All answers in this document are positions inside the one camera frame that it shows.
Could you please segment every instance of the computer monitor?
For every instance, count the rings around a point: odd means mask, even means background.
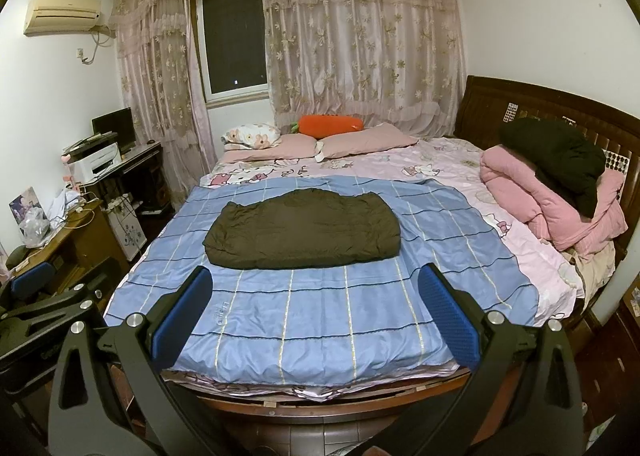
[[[136,145],[136,131],[133,128],[133,117],[131,108],[124,108],[107,115],[98,116],[92,120],[94,133],[107,133],[114,131],[118,133],[118,148],[121,154],[125,154]]]

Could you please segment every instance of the window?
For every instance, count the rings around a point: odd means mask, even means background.
[[[198,39],[207,102],[266,93],[262,0],[198,0]]]

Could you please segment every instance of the printer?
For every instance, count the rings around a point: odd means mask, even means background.
[[[117,137],[117,132],[94,134],[62,152],[63,161],[66,160],[65,163],[76,182],[87,184],[122,163]]]

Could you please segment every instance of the mattress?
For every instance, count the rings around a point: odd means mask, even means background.
[[[493,201],[478,178],[479,155],[466,142],[437,139],[323,163],[219,165],[120,284],[106,321],[148,311],[202,264],[212,272],[214,296],[169,378],[231,396],[278,391],[326,399],[400,378],[449,375],[457,365],[417,294],[420,266],[436,262],[485,309],[520,324],[570,314],[580,287],[552,246]],[[208,263],[202,240],[226,202],[305,187],[380,194],[401,222],[400,256],[296,271]]]

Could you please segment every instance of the pink blanket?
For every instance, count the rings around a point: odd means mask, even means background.
[[[625,181],[621,172],[605,169],[598,180],[598,205],[590,220],[580,216],[558,194],[536,178],[527,160],[495,146],[480,161],[480,178],[498,205],[525,223],[539,239],[551,241],[558,250],[573,246],[587,256],[604,248],[626,230],[625,216],[617,200]]]

